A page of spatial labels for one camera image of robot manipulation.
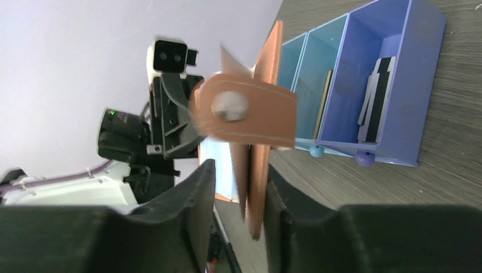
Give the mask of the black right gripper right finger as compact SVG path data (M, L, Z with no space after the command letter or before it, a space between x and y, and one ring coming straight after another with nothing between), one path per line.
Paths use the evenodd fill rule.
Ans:
M269 272L480 272L481 211L463 205L330 209L273 167L264 214Z

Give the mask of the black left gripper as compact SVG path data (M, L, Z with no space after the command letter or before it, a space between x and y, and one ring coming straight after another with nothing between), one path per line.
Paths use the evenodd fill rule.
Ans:
M203 140L192 124L189 99L204 82L198 75L163 73L149 87L150 144L147 154L160 159L165 167L159 172L179 176L175 159L196 158Z

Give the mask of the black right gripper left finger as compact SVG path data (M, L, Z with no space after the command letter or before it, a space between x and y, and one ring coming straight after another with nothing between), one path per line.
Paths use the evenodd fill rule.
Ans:
M204 272L215 161L129 215L105 206L1 209L2 272Z

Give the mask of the orange leather card holder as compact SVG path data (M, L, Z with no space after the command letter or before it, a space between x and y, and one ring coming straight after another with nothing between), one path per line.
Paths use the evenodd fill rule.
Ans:
M227 142L242 216L260 238L272 148L293 148L297 96L278 85L283 22L268 35L256 64L247 67L221 46L221 71L194 93L191 110L200 133Z

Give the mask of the white striped card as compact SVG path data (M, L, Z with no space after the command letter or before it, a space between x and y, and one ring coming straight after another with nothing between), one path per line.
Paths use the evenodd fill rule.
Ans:
M360 143L378 143L380 141L380 126L384 121L385 101L392 82L395 62L395 56L380 58L369 75L358 119L358 141Z

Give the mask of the yellow VIP card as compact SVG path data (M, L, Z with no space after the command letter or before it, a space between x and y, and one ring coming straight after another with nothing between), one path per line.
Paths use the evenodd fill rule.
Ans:
M320 103L320 107L319 107L319 112L318 112L317 120L316 120L316 123L315 123L315 129L314 129L313 139L317 139L317 138L318 138L319 128L320 128L320 126L321 126L321 120L322 120L322 116L323 116L323 112L324 112L324 108L325 108L326 98L327 98L327 95L328 95L328 92L329 92L329 88L330 88L330 84L331 84L332 75L333 75L333 70L331 69L331 70L329 70L328 73L327 73L325 86L324 86L324 88L323 88L323 93L322 93L321 103Z

